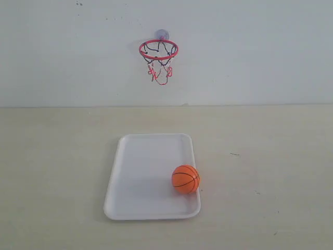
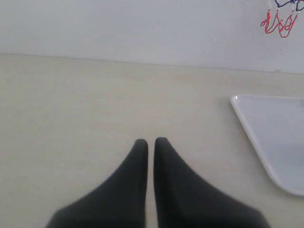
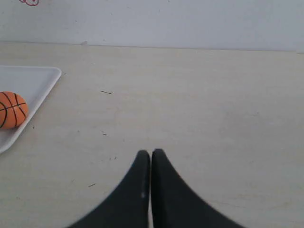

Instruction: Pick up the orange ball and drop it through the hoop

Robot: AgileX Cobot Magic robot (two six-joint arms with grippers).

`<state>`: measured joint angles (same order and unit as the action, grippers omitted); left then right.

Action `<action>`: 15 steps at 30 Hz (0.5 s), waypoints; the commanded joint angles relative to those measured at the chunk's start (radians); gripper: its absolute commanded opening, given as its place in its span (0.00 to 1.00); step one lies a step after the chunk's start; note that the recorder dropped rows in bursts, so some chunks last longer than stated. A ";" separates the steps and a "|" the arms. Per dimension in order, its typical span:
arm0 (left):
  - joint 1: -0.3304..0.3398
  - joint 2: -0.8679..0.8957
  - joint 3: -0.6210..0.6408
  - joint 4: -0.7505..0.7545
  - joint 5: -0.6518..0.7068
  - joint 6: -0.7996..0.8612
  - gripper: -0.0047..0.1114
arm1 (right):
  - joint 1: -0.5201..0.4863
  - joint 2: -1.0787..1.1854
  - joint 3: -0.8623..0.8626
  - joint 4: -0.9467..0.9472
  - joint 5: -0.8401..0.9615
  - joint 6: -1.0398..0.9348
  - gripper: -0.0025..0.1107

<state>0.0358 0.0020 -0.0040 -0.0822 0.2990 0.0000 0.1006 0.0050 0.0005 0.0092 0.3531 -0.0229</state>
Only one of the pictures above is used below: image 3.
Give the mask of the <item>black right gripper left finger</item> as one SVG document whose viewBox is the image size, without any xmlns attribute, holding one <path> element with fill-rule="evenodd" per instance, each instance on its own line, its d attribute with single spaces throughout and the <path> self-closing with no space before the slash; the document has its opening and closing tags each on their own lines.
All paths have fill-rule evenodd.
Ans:
<svg viewBox="0 0 304 228">
<path fill-rule="evenodd" d="M 147 228 L 149 226 L 150 156 L 138 151 L 114 191 L 71 228 Z"/>
</svg>

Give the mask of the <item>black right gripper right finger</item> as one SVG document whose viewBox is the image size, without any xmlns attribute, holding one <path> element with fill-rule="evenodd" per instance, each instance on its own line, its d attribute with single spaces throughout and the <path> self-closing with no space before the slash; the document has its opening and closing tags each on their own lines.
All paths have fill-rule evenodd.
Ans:
<svg viewBox="0 0 304 228">
<path fill-rule="evenodd" d="M 155 228 L 241 228 L 212 208 L 176 172 L 164 150 L 152 153 L 151 203 Z"/>
</svg>

